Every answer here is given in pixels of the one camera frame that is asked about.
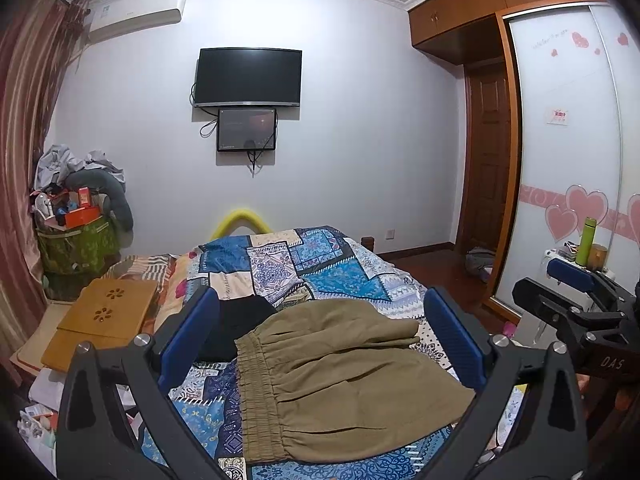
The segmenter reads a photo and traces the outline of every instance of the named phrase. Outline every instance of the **yellow arch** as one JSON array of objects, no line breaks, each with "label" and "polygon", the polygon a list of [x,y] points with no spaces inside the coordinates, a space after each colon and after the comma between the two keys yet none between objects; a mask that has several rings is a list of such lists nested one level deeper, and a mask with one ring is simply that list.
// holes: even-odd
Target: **yellow arch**
[{"label": "yellow arch", "polygon": [[255,227],[258,235],[263,235],[266,233],[270,233],[271,229],[267,224],[264,223],[264,220],[260,218],[256,213],[250,211],[249,209],[234,209],[231,213],[229,213],[220,225],[213,231],[211,235],[211,240],[215,240],[216,238],[220,238],[221,236],[225,236],[228,234],[231,229],[232,224],[237,222],[238,220],[246,220],[251,225]]}]

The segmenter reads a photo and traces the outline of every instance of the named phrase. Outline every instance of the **white air conditioner unit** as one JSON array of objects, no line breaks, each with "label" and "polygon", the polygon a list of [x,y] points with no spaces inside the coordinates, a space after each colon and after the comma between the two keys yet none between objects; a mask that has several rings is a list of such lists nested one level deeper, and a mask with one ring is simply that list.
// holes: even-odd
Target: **white air conditioner unit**
[{"label": "white air conditioner unit", "polygon": [[89,41],[98,43],[142,28],[178,23],[186,0],[117,0],[95,12]]}]

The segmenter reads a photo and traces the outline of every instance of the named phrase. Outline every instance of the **green bottle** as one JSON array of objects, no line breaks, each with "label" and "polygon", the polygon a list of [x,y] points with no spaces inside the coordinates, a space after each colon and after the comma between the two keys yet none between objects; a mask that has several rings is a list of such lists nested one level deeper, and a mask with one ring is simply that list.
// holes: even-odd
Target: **green bottle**
[{"label": "green bottle", "polygon": [[595,218],[584,219],[584,229],[582,229],[582,238],[580,239],[580,247],[578,247],[578,254],[575,255],[575,263],[581,267],[587,266],[587,260],[589,259],[589,252],[593,245],[593,237],[596,234],[596,221]]}]

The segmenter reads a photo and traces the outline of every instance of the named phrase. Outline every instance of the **bedspread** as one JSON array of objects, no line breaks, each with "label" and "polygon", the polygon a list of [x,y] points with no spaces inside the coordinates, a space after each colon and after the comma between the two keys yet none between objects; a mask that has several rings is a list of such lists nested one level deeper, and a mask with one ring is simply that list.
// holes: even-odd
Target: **bedspread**
[{"label": "bedspread", "polygon": [[[169,307],[164,312],[161,308],[156,329],[166,316],[180,309],[176,303],[188,300],[201,285],[215,288],[221,300],[257,294],[267,298],[277,310],[309,300],[360,298],[391,318],[417,319],[420,342],[413,348],[456,376],[424,319],[426,288],[407,272],[396,269],[330,226],[213,240],[182,256],[172,281],[166,302]],[[246,479],[248,467],[242,459],[242,432],[236,406],[238,386],[235,373],[231,373],[235,363],[224,372],[226,367],[226,364],[194,364],[183,385],[172,390],[170,398],[228,476]],[[514,388],[488,443],[485,460],[505,442],[521,401],[522,393]],[[296,462],[259,465],[250,468],[250,476],[254,480],[408,480],[431,459],[451,431],[450,426],[441,428],[410,446],[366,460],[328,465]],[[142,448],[147,456],[161,462],[148,433]]]}]

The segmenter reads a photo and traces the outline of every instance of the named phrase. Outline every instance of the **curtain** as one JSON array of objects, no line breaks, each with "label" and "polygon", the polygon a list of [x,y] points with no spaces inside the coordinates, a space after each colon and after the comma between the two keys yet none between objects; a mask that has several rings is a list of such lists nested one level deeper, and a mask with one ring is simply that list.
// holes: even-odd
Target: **curtain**
[{"label": "curtain", "polygon": [[28,0],[0,36],[0,362],[37,328],[46,308],[30,213],[66,64],[82,32],[86,2]]}]

